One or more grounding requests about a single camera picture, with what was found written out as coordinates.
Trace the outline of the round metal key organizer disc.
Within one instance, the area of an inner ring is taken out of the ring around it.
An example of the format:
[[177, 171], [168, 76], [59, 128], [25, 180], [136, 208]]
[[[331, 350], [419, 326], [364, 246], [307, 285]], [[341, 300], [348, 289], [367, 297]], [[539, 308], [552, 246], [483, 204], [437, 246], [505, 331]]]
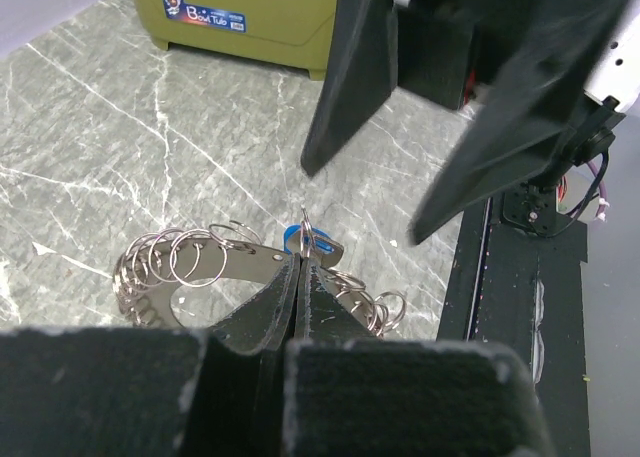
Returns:
[[[307, 216], [302, 236], [315, 228]], [[134, 326], [179, 328], [171, 299], [182, 288], [201, 289], [220, 280], [267, 284], [283, 267], [287, 254], [264, 245], [261, 237], [237, 220], [189, 230], [169, 227], [134, 239], [119, 256], [112, 272], [112, 288], [120, 313]], [[407, 311], [403, 293], [395, 290], [372, 296], [359, 278], [314, 260], [329, 293], [377, 337], [396, 329]]]

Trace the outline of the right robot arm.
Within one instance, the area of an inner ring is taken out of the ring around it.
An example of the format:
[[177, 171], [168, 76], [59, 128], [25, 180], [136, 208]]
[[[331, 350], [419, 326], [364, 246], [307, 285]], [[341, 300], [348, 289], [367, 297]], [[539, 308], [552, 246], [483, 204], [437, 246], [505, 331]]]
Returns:
[[301, 154], [322, 170], [397, 89], [450, 110], [483, 104], [423, 198], [420, 243], [518, 184], [549, 186], [572, 139], [639, 93], [638, 0], [337, 0], [328, 69]]

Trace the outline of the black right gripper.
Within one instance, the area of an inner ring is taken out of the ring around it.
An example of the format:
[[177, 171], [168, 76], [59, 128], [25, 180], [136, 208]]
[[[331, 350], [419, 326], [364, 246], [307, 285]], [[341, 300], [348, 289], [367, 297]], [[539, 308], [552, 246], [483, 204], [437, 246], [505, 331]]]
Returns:
[[596, 75], [629, 2], [411, 0], [397, 16], [394, 0], [337, 0], [302, 169], [317, 175], [397, 82], [451, 110], [483, 85], [482, 110], [414, 215], [412, 243], [521, 182], [548, 184], [588, 158], [577, 142], [625, 115], [622, 92]]

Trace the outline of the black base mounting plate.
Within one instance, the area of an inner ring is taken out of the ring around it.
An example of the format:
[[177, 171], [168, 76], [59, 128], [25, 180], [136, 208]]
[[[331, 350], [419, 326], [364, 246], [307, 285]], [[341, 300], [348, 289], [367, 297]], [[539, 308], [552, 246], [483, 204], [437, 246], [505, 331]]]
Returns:
[[551, 239], [509, 225], [502, 200], [464, 211], [437, 336], [498, 342], [528, 365], [560, 456], [591, 453], [582, 266], [587, 227]]

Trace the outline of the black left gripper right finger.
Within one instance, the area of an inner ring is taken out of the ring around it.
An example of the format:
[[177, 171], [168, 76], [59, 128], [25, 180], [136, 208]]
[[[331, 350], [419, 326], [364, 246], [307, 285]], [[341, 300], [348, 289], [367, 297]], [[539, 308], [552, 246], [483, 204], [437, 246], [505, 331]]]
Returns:
[[301, 268], [285, 354], [288, 456], [551, 456], [530, 372], [501, 344], [385, 341]]

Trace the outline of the key with blue tag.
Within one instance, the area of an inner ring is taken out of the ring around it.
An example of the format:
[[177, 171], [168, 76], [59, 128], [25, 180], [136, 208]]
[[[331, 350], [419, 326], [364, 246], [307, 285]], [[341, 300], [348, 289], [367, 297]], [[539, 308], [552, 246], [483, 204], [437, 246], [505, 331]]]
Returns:
[[311, 235], [302, 236], [301, 226], [291, 225], [283, 234], [283, 251], [316, 256], [323, 267], [337, 265], [344, 255], [344, 247], [323, 231], [312, 228]]

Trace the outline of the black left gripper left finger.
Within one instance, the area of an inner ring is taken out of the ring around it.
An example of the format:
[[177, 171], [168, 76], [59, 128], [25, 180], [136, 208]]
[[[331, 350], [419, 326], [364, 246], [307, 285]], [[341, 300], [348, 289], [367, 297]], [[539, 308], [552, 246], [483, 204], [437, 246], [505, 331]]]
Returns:
[[211, 329], [1, 336], [5, 456], [277, 456], [300, 260]]

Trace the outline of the olive green plastic bin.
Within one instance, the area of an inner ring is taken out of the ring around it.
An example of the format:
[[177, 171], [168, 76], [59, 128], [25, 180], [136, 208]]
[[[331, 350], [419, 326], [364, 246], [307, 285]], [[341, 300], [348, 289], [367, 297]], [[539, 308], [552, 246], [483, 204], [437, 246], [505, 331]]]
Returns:
[[337, 0], [133, 0], [151, 41], [304, 69], [324, 79]]

